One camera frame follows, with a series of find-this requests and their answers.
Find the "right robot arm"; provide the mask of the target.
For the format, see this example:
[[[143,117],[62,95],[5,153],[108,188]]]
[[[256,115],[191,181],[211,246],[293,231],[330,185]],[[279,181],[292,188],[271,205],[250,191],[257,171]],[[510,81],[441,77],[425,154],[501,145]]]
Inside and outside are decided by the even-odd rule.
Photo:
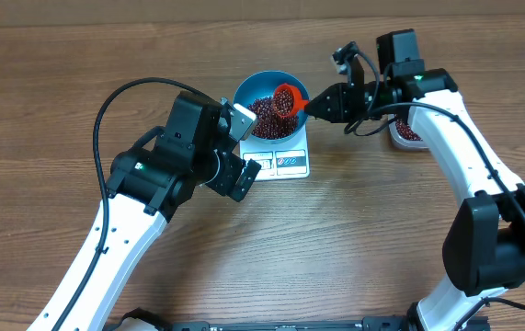
[[[459,87],[428,69],[417,35],[405,29],[376,40],[372,61],[350,42],[333,53],[343,83],[305,106],[308,115],[355,133],[366,120],[391,116],[416,133],[448,179],[459,210],[442,246],[445,274],[407,313],[366,317],[364,329],[486,330],[482,308],[504,303],[525,282],[525,183],[497,156],[471,119]]]

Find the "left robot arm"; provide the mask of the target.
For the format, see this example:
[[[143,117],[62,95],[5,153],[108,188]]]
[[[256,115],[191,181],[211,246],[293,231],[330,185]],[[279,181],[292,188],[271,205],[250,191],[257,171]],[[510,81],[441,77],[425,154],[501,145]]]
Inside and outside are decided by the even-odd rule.
[[[92,228],[31,329],[102,329],[143,254],[196,187],[244,199],[261,166],[234,148],[256,125],[240,104],[181,92],[166,125],[113,160]]]

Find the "red scoop with blue handle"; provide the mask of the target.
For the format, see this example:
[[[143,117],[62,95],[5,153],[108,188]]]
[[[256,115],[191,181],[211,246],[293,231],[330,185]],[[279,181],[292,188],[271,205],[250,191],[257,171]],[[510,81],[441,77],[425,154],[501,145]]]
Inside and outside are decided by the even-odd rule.
[[[302,97],[299,88],[289,84],[278,86],[273,94],[272,107],[275,113],[281,118],[292,118],[309,103],[308,99]]]

